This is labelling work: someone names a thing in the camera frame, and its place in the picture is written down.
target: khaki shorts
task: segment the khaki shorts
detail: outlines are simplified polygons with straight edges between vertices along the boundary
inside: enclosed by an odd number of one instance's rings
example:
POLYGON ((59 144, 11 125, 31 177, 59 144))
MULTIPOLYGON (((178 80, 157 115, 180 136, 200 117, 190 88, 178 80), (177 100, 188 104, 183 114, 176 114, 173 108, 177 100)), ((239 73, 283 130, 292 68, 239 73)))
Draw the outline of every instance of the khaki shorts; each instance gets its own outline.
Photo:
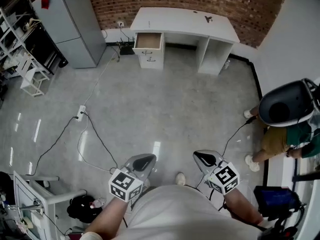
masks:
POLYGON ((287 145, 287 128, 270 126, 262 138, 261 148, 270 158, 286 152, 290 148, 287 145))

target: power strip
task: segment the power strip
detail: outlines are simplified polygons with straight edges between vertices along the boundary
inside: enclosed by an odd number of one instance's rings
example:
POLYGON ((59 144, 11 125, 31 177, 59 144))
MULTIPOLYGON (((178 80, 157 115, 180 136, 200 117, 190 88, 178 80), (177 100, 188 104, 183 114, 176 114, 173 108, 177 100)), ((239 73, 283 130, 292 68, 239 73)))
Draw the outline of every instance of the power strip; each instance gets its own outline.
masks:
POLYGON ((84 114, 82 114, 81 112, 85 112, 85 111, 86 111, 86 106, 81 105, 79 107, 78 114, 76 115, 78 117, 78 119, 76 119, 78 122, 82 121, 82 118, 84 117, 84 114))

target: white sneaker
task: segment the white sneaker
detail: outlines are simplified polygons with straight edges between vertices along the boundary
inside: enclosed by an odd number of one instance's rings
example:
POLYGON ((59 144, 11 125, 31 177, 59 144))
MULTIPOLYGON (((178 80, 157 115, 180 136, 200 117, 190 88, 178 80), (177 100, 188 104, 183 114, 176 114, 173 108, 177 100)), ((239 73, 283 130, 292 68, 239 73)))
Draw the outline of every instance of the white sneaker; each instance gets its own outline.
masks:
POLYGON ((245 156, 244 161, 245 163, 249 166, 250 170, 253 172, 258 172, 260 171, 260 165, 258 162, 253 162, 252 161, 253 156, 248 154, 245 156))
POLYGON ((186 185, 186 177, 182 172, 179 172, 175 177, 175 184, 184 186, 186 185))
POLYGON ((50 187, 49 181, 44 180, 44 181, 43 181, 43 186, 44 186, 45 188, 49 188, 49 187, 50 187))
POLYGON ((254 115, 250 113, 250 110, 245 110, 243 115, 246 119, 252 118, 254 115))

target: power outlet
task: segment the power outlet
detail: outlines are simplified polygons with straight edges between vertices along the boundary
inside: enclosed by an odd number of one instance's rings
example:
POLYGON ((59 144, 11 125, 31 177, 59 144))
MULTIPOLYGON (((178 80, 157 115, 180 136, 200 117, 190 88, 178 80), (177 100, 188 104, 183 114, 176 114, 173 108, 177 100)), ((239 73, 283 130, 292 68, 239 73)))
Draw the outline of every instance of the power outlet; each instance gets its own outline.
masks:
POLYGON ((76 115, 78 117, 78 119, 76 119, 78 122, 82 121, 82 118, 84 117, 84 114, 81 114, 81 112, 85 112, 86 111, 86 106, 81 105, 79 110, 78 110, 78 114, 76 115))
POLYGON ((125 27, 125 22, 124 21, 117 21, 117 23, 118 23, 118 27, 119 28, 124 28, 125 27))

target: red magnet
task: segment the red magnet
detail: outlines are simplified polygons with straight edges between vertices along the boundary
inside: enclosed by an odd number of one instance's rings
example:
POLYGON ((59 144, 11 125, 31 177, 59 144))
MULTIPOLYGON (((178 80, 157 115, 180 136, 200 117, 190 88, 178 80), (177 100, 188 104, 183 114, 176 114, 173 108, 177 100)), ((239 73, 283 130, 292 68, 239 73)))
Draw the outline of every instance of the red magnet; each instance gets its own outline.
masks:
POLYGON ((49 0, 41 0, 41 8, 42 9, 49 9, 49 0))

